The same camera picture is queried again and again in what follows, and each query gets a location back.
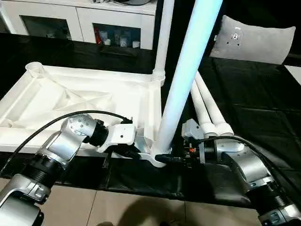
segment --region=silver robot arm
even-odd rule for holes
[[[190,146],[194,141],[203,139],[203,134],[204,132],[193,119],[182,126],[182,136]],[[213,147],[206,147],[204,143],[194,144],[198,148],[196,159],[199,163],[205,163],[205,156],[214,156],[217,163],[231,167],[242,182],[246,196],[257,210],[262,225],[301,225],[300,211],[284,194],[265,163],[250,147],[240,141],[222,137],[214,141]],[[191,162],[193,156],[196,156],[195,153],[188,152],[183,162]]]
[[[105,127],[88,114],[67,118],[37,151],[21,174],[12,177],[0,192],[0,226],[40,226],[44,215],[35,203],[43,204],[51,187],[68,167],[81,144],[100,147],[134,143],[135,126],[118,124]]]

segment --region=pillow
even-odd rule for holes
[[[288,55],[295,30],[296,27],[251,26],[223,16],[222,27],[210,56],[280,65]]]

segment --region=white pvc pipe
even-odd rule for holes
[[[219,136],[231,136],[233,135],[233,130],[231,126],[226,123],[220,109],[218,108],[216,102],[214,101],[211,93],[209,92],[204,80],[202,79],[202,76],[197,71],[196,77],[195,77],[196,84],[198,86],[198,89],[200,91],[200,94],[203,98],[203,101],[206,105],[206,108],[208,110],[208,113],[210,115],[210,118],[213,122],[213,124],[217,128],[217,133]]]
[[[167,56],[169,34],[173,19],[174,0],[165,0],[162,11],[158,50],[156,56],[155,69],[153,70],[153,80],[161,81],[163,86],[165,81],[165,62]]]
[[[169,147],[171,141],[174,137],[221,4],[222,0],[195,1],[173,82],[168,94],[157,140],[155,140],[151,147],[152,156],[170,152]]]
[[[199,89],[198,89],[198,86],[197,86],[195,80],[192,83],[190,93],[191,93],[194,108],[197,113],[198,124],[204,132],[204,137],[208,138],[211,136],[217,136],[216,127],[211,122],[211,119],[209,117],[205,103],[199,92]]]

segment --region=black fabric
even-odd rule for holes
[[[3,48],[10,50],[8,57],[1,61],[2,76],[6,76],[1,83],[1,97],[25,72],[24,66],[32,61],[134,73],[151,73],[154,67],[154,53],[149,50],[129,49],[118,56],[116,50],[91,43],[9,34],[0,34],[0,40]],[[172,45],[176,40],[171,38]],[[168,50],[166,82],[161,89],[162,109],[180,46]],[[271,159],[301,187],[301,106],[297,99],[301,86],[290,73],[283,66],[208,57],[203,59],[199,71],[235,133],[272,152]],[[175,153],[182,152],[181,125],[190,118],[196,119],[196,116],[189,97],[173,139]],[[292,167],[283,164],[277,156]],[[0,166],[8,157],[9,153],[0,153]],[[3,176],[10,178],[21,172],[26,159],[32,157],[33,154],[19,154]],[[112,159],[110,167],[103,169],[103,161],[103,158],[76,156],[57,184],[251,207],[227,166],[206,164],[190,170],[181,165],[168,165],[158,169],[147,161]],[[294,194],[285,181],[283,183]]]

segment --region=beige floor tile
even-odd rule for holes
[[[9,182],[7,179],[0,178],[0,191],[4,188],[4,186]]]
[[[255,210],[186,202],[189,226],[260,226]]]
[[[154,197],[97,192],[89,226],[158,226],[162,221],[185,220],[184,202]]]
[[[86,226],[96,191],[54,186],[41,206],[45,226]]]

